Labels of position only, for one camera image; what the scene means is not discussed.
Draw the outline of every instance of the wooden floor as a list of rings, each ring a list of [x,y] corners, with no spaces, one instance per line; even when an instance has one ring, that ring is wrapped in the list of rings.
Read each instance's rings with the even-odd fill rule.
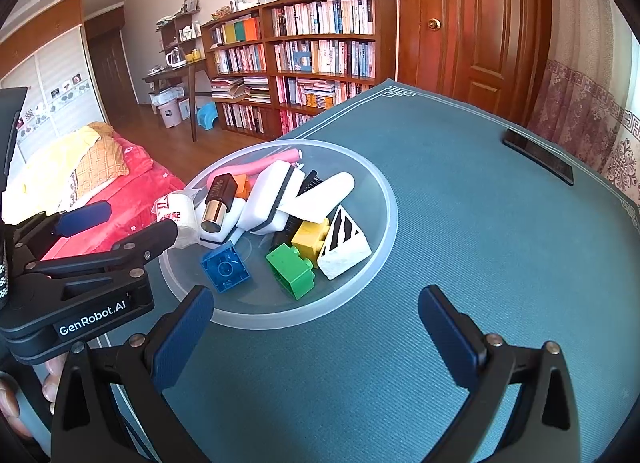
[[[198,127],[198,141],[191,141],[189,120],[167,129],[158,125],[158,116],[151,106],[140,106],[140,112],[126,122],[118,121],[113,127],[130,142],[146,152],[185,183],[197,173],[229,153],[262,142],[253,136],[220,129],[218,120],[212,130]]]

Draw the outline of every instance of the floral curtain pattern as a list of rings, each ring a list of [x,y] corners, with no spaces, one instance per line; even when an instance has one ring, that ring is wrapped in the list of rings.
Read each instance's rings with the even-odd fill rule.
[[[554,0],[549,59],[527,125],[638,204],[639,58],[613,0]]]

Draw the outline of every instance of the human hand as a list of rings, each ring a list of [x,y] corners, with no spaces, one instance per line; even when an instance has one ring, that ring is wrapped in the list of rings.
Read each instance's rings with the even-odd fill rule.
[[[65,366],[66,353],[59,355],[44,363],[49,375],[42,384],[42,394],[51,402],[50,410],[53,414],[53,408],[58,395],[58,385],[60,384],[60,376],[62,368]],[[20,420],[20,407],[12,390],[2,380],[0,380],[0,410],[6,418],[8,424],[14,431],[23,438],[32,438],[31,432]]]

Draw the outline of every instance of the finger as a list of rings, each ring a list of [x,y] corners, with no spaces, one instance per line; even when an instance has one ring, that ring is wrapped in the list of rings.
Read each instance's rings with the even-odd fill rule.
[[[65,366],[65,362],[66,353],[62,353],[61,355],[58,355],[51,360],[47,360],[44,363],[44,366],[46,367],[49,374],[59,377],[62,374],[62,368]]]
[[[21,422],[18,418],[11,417],[7,418],[6,421],[11,426],[11,428],[14,429],[14,431],[23,438],[31,439],[33,437],[29,429],[27,429],[24,426],[24,423]]]
[[[60,377],[49,375],[44,379],[44,384],[42,385],[42,394],[49,401],[56,401],[56,395],[58,394],[59,385]]]
[[[20,407],[14,393],[0,389],[0,410],[7,418],[20,416]]]

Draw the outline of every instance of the black comb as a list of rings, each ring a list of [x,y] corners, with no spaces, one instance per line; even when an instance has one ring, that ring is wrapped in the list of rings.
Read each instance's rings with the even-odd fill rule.
[[[322,180],[318,178],[318,173],[315,170],[312,170],[311,172],[309,172],[309,174],[306,175],[306,178],[302,182],[300,190],[298,191],[298,196],[305,193],[310,188],[314,188],[315,186],[320,185],[321,183]],[[284,229],[273,234],[269,251],[273,252],[273,250],[283,244],[286,244],[290,247],[291,240],[293,239],[293,236],[296,235],[296,232],[298,232],[300,225],[302,225],[302,219],[296,218],[295,216],[289,216],[289,218],[287,219],[287,223],[284,225]]]

